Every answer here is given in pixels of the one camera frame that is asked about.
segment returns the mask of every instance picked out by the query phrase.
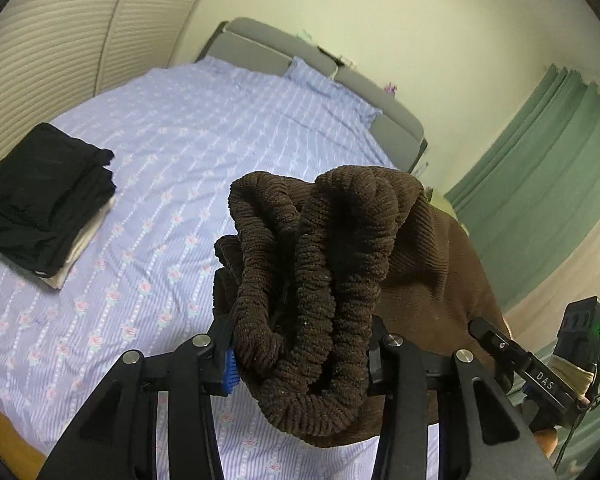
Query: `white wall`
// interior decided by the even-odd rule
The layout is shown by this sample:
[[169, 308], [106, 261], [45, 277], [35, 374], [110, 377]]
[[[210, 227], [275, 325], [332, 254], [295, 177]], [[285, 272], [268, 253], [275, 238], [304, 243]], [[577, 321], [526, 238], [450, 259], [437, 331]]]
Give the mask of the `white wall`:
[[248, 16], [352, 59], [424, 125], [421, 179], [448, 190], [555, 62], [600, 82], [600, 23], [584, 0], [199, 0], [173, 64], [216, 25]]

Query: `green curtain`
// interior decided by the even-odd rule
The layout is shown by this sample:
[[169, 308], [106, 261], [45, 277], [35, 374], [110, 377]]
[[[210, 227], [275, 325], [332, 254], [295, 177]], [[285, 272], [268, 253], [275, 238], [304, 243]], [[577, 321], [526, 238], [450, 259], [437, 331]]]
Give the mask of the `green curtain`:
[[600, 93], [555, 66], [447, 194], [501, 308], [524, 298], [600, 218]]
[[[550, 345], [547, 345], [541, 351], [536, 352], [538, 357], [543, 363], [549, 361], [550, 355], [554, 352], [555, 341]], [[517, 378], [516, 383], [509, 394], [509, 399], [513, 404], [519, 404], [522, 402], [522, 380]], [[569, 431], [560, 428], [558, 430], [558, 448], [556, 453], [557, 456], [560, 446], [564, 442], [564, 439], [569, 434]], [[589, 460], [593, 457], [595, 452], [600, 447], [600, 405], [593, 412], [587, 413], [583, 422], [580, 424], [578, 429], [573, 433], [571, 442], [567, 446], [562, 462], [558, 468], [558, 477], [560, 480], [573, 480], [578, 477], [578, 473], [584, 469]]]

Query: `bed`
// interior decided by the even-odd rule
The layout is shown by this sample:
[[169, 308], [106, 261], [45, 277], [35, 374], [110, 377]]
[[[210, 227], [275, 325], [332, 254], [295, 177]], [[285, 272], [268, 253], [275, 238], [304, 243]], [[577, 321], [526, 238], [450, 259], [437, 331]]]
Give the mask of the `bed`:
[[[233, 180], [254, 170], [313, 180], [342, 164], [411, 171], [425, 145], [420, 122], [390, 94], [247, 18], [221, 24], [197, 63], [152, 69], [51, 122], [115, 152], [118, 190], [62, 291], [0, 256], [0, 412], [27, 443], [14, 435], [0, 454], [21, 479], [35, 477], [122, 352], [171, 351], [208, 328], [213, 243], [234, 231]], [[166, 396], [159, 407], [166, 478]], [[270, 426], [243, 384], [213, 408], [226, 478], [370, 477], [376, 439], [305, 445]], [[435, 426], [430, 440], [434, 475]]]

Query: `brown garment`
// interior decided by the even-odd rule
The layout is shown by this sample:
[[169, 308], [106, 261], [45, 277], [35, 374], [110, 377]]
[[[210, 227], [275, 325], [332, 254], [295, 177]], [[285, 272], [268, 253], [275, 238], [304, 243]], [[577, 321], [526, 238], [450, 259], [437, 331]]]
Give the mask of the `brown garment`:
[[484, 317], [507, 331], [487, 277], [413, 176], [343, 166], [309, 184], [257, 171], [232, 184], [229, 210], [238, 235], [216, 242], [214, 306], [232, 313], [241, 377], [279, 430], [319, 447], [379, 434], [384, 398], [366, 396], [372, 314], [423, 350], [468, 348], [493, 371], [466, 328]]

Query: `folded clothes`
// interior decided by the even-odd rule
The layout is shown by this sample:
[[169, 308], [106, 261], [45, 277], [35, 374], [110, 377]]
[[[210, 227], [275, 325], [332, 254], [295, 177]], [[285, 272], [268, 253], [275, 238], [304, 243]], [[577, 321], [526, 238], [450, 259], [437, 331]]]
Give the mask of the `folded clothes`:
[[113, 196], [113, 158], [51, 124], [35, 126], [0, 161], [0, 252], [51, 278], [78, 232]]
[[343, 166], [309, 184], [258, 171], [232, 184], [229, 210], [237, 236], [216, 242], [214, 312], [232, 313], [241, 377], [279, 430], [319, 447], [379, 434], [384, 397], [366, 396], [372, 314], [425, 351], [471, 350], [510, 388], [467, 329], [484, 317], [507, 331], [484, 269], [413, 176]]
[[55, 276], [52, 278], [40, 278], [47, 285], [52, 286], [53, 288], [62, 288], [64, 282], [66, 281], [66, 277], [69, 275], [69, 271], [74, 266], [74, 263], [80, 258], [82, 252], [87, 248], [89, 242], [96, 235], [96, 232], [104, 222], [105, 216], [107, 213], [111, 211], [114, 202], [116, 201], [116, 197], [112, 196], [111, 199], [100, 208], [100, 210], [95, 214], [95, 216], [87, 222], [77, 237], [75, 237], [74, 243], [71, 246], [71, 250], [64, 262], [64, 265], [58, 270]]

